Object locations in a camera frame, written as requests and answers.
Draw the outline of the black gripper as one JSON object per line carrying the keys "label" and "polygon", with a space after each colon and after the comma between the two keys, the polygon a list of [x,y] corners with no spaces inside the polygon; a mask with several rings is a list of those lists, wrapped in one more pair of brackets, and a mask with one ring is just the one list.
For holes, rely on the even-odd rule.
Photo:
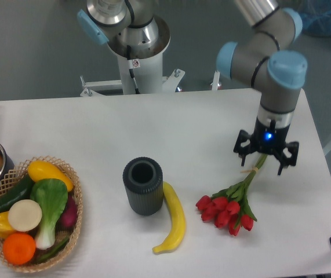
{"label": "black gripper", "polygon": [[278,175],[289,166],[295,166],[299,153],[299,142],[287,142],[286,137],[290,125],[276,127],[268,122],[268,126],[256,119],[253,134],[240,130],[234,146],[234,153],[241,158],[241,166],[245,165],[246,157],[252,153],[273,155],[279,162]]}

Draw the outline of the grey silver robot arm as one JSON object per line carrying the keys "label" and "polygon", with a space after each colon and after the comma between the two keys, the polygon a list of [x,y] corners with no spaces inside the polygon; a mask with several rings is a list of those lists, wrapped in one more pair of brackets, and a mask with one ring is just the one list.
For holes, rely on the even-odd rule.
{"label": "grey silver robot arm", "polygon": [[[307,60],[288,50],[302,31],[302,20],[276,1],[236,1],[254,31],[245,45],[226,43],[216,71],[261,93],[254,131],[241,130],[234,152],[241,159],[259,152],[274,156],[280,168],[294,166],[299,143],[286,136],[305,82]],[[162,58],[170,42],[168,25],[154,13],[153,1],[87,1],[77,14],[85,34],[116,55],[124,94],[165,93]]]}

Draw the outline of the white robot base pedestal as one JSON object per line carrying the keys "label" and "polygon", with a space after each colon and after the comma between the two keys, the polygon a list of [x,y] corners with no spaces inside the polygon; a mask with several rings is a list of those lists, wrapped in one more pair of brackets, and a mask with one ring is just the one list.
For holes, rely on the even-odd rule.
{"label": "white robot base pedestal", "polygon": [[121,90],[124,95],[180,92],[179,84],[185,71],[176,68],[163,76],[163,53],[150,58],[128,59],[117,55],[120,79],[86,82],[81,76],[81,97],[99,96],[100,92]]}

